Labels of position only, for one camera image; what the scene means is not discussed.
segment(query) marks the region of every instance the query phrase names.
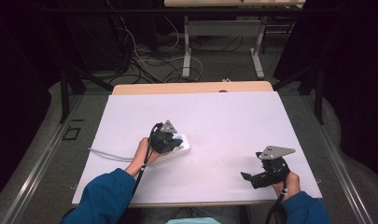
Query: teal sleeve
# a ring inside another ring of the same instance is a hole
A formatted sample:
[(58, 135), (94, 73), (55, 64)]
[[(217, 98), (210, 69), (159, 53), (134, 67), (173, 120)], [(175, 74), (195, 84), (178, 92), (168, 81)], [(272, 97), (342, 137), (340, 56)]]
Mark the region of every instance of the teal sleeve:
[(325, 205), (302, 191), (283, 203), (287, 213), (287, 224), (331, 223)]
[(121, 169), (95, 177), (78, 207), (61, 223), (117, 223), (133, 196), (135, 180)]

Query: gray floor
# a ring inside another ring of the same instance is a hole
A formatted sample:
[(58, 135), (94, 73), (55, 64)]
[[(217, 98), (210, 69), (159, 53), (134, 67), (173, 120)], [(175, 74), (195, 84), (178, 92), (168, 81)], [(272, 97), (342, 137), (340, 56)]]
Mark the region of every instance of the gray floor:
[[(222, 49), (233, 39), (234, 36), (202, 37), (198, 38), (197, 42), (193, 42), (193, 47), (196, 47), (194, 46), (196, 43), (201, 43), (202, 49), (205, 47)], [(260, 54), (266, 74), (265, 80), (272, 84), (276, 82), (273, 79), (273, 70), (286, 40), (285, 35), (269, 36), (266, 52)], [(238, 43), (239, 38), (230, 49), (234, 49)], [(228, 52), (194, 50), (192, 56), (197, 58), (203, 67), (201, 81), (221, 81), (226, 77), (232, 81), (257, 80), (248, 51), (251, 43), (253, 40), (245, 38), (238, 50)], [(171, 52), (177, 51), (170, 47), (163, 48)], [(176, 67), (182, 66), (182, 61), (171, 63)], [(198, 62), (192, 61), (192, 66), (201, 71), (201, 65)], [(174, 70), (170, 65), (157, 67), (147, 65), (147, 69), (160, 79)], [(194, 70), (191, 74), (193, 77), (197, 76)], [(131, 80), (133, 79), (118, 78), (113, 84), (128, 83)], [(378, 177), (365, 166), (350, 160), (340, 152), (338, 149), (340, 127), (332, 106), (325, 101), (323, 111), (326, 124), (319, 127), (314, 121), (311, 107), (308, 106), (311, 105), (313, 96), (299, 96), (298, 84), (292, 83), (279, 93), (314, 175), (321, 181), (319, 187), (332, 222), (371, 223), (372, 221), (372, 223), (378, 223)], [(5, 223), (55, 223), (72, 207), (70, 202), (75, 192), (72, 186), (81, 176), (88, 156), (86, 148), (91, 146), (109, 94), (93, 83), (86, 81), (86, 86), (88, 91), (84, 96), (71, 98), (73, 113), (63, 125), (59, 124), (61, 115), (59, 85), (50, 88), (52, 103), (47, 117), (19, 168), (0, 194), (0, 223), (4, 221)], [(77, 140), (63, 140), (72, 134), (67, 130), (75, 128), (80, 129)], [(322, 130), (326, 130), (328, 134), (326, 139)], [(340, 167), (333, 166), (332, 162), (335, 158), (330, 157), (333, 154), (328, 151), (330, 142), (338, 157), (343, 158)], [(44, 165), (42, 169), (44, 173), (34, 171), (34, 167), (39, 165)], [(348, 184), (351, 186), (345, 185), (346, 178), (341, 179), (341, 168), (346, 169)], [(30, 182), (28, 177), (39, 180), (39, 183)], [(20, 192), (23, 189), (22, 186), (28, 183), (34, 188)], [(21, 195), (26, 195), (28, 200), (17, 200)], [(269, 204), (249, 206), (251, 223), (263, 223), (269, 207)], [(363, 214), (371, 219), (361, 217)]]

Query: table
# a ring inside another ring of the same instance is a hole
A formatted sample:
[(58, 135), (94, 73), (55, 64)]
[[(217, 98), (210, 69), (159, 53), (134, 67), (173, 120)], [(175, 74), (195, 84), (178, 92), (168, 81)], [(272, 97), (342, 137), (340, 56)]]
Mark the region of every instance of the table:
[[(188, 137), (190, 152), (148, 166), (131, 207), (275, 200), (271, 187), (253, 189), (240, 174), (264, 171), (255, 153), (268, 145), (295, 148), (287, 164), (301, 177), (303, 190), (322, 197), (279, 95), (265, 81), (117, 86), (92, 148), (132, 157), (138, 141), (167, 119)], [(72, 203), (96, 176), (127, 165), (90, 152)]]
[[(285, 5), (303, 5), (305, 0), (165, 0), (166, 7), (275, 7)], [(242, 35), (255, 36), (255, 47), (250, 49), (256, 75), (264, 79), (259, 60), (259, 50), (264, 34), (267, 18), (259, 21), (189, 21), (185, 17), (185, 57), (183, 62), (183, 78), (189, 78), (191, 48), (189, 37), (193, 35)]]

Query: person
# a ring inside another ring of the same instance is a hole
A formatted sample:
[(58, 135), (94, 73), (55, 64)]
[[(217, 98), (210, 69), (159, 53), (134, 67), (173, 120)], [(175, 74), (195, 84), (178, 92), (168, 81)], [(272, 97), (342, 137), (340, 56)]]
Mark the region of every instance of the person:
[[(134, 177), (139, 174), (142, 168), (147, 154), (147, 144), (147, 138), (143, 138), (139, 142), (132, 162), (124, 171), (117, 168), (109, 174), (95, 177), (84, 188), (78, 207), (65, 215), (60, 223), (118, 223), (133, 196)], [(160, 156), (161, 154), (152, 151), (147, 165), (153, 163)], [(287, 223), (330, 223), (324, 204), (301, 191), (298, 175), (290, 172), (286, 183), (288, 193), (282, 200), (282, 205), (287, 213)], [(274, 184), (273, 189), (276, 195), (280, 195), (283, 190), (283, 183)], [(179, 222), (179, 219), (174, 219), (168, 223), (219, 223), (211, 217), (199, 218), (197, 221), (195, 218), (192, 221), (187, 218), (181, 220), (182, 222)]]

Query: gray carpet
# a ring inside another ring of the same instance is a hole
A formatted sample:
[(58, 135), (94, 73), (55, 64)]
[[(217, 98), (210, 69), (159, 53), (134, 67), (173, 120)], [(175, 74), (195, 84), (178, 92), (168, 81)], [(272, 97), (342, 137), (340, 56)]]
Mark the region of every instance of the gray carpet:
[[(205, 46), (209, 49), (222, 49), (233, 39), (234, 37), (202, 38), (198, 40), (198, 43), (201, 42), (202, 49)], [(193, 51), (192, 56), (198, 58), (203, 64), (201, 81), (221, 81), (226, 77), (232, 81), (257, 80), (248, 51), (251, 41), (253, 40), (244, 39), (244, 44), (235, 51)], [(266, 74), (265, 79), (271, 83), (275, 82), (272, 74), (285, 42), (285, 36), (270, 36), (266, 53), (260, 55)], [(182, 61), (173, 61), (171, 64), (181, 67)], [(200, 64), (195, 61), (192, 61), (192, 66), (197, 70), (201, 69)], [(168, 64), (157, 67), (148, 65), (147, 68), (160, 79), (174, 71), (173, 67)], [(122, 77), (114, 80), (112, 84), (129, 83), (132, 80), (132, 77)], [(86, 95), (76, 98), (77, 110), (64, 124), (61, 140), (56, 142), (55, 153), (50, 155), (52, 160), (48, 163), (46, 172), (40, 176), (41, 181), (36, 185), (33, 195), (30, 195), (32, 196), (31, 200), (22, 206), (22, 213), (17, 214), (15, 219), (17, 223), (56, 223), (72, 207), (71, 200), (75, 192), (72, 187), (81, 176), (89, 153), (87, 148), (96, 134), (105, 107), (106, 94), (109, 94), (91, 82), (86, 81), (85, 83), (88, 91)], [(321, 180), (319, 187), (330, 218), (333, 223), (358, 223), (342, 185), (330, 165), (324, 139), (312, 120), (312, 113), (308, 111), (303, 97), (297, 94), (296, 89), (297, 83), (286, 86), (280, 90), (281, 99), (314, 175)], [(21, 187), (30, 176), (38, 159), (49, 149), (49, 143), (56, 137), (56, 130), (61, 129), (58, 123), (61, 115), (59, 86), (52, 87), (50, 92), (53, 98), (49, 112), (19, 168), (0, 194), (0, 223), (8, 215), (11, 205), (19, 195)], [(341, 136), (339, 123), (329, 104), (324, 104), (324, 115), (325, 127), (329, 136), (338, 146)], [(362, 196), (363, 203), (371, 214), (373, 223), (378, 223), (377, 176), (358, 162), (352, 161), (344, 155), (343, 158), (347, 170), (357, 186), (358, 193)], [(251, 205), (249, 207), (251, 223), (263, 223), (270, 206), (270, 204)]]

